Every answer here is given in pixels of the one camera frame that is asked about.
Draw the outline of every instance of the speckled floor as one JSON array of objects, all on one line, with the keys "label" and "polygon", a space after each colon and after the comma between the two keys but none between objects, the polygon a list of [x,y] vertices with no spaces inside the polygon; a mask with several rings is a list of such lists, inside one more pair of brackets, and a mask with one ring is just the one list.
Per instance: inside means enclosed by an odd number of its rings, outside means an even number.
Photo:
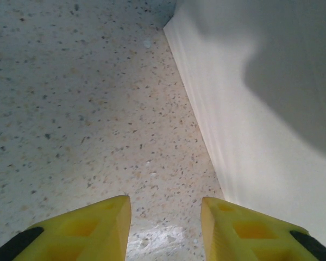
[{"label": "speckled floor", "polygon": [[162,31],[173,9],[0,1],[0,246],[128,194],[127,260],[204,260],[200,201],[222,193]]}]

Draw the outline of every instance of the yellow plastic part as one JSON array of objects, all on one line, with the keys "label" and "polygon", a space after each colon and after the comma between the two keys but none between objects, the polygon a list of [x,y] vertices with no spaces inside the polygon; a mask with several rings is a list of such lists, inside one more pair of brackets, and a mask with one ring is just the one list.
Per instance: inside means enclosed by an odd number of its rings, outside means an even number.
[{"label": "yellow plastic part", "polygon": [[290,234],[308,231],[271,216],[220,200],[202,200],[206,261],[316,261]]},{"label": "yellow plastic part", "polygon": [[37,223],[38,236],[15,261],[123,261],[131,222],[129,196],[117,196]]}]

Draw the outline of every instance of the terrazzo floor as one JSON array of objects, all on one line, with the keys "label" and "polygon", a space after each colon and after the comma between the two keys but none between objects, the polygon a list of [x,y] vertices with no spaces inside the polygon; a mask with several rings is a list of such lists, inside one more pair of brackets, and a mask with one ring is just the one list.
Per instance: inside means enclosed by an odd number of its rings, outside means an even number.
[{"label": "terrazzo floor", "polygon": [[204,260],[222,197],[162,31],[174,3],[0,1],[0,246],[127,194],[127,260]]}]

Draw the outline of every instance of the white wall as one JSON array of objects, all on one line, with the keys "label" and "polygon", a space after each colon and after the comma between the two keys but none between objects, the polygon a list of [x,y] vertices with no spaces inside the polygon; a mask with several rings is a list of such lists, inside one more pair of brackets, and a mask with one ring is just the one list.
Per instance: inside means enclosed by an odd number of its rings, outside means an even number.
[{"label": "white wall", "polygon": [[226,199],[326,246],[326,1],[180,1],[165,32]]}]

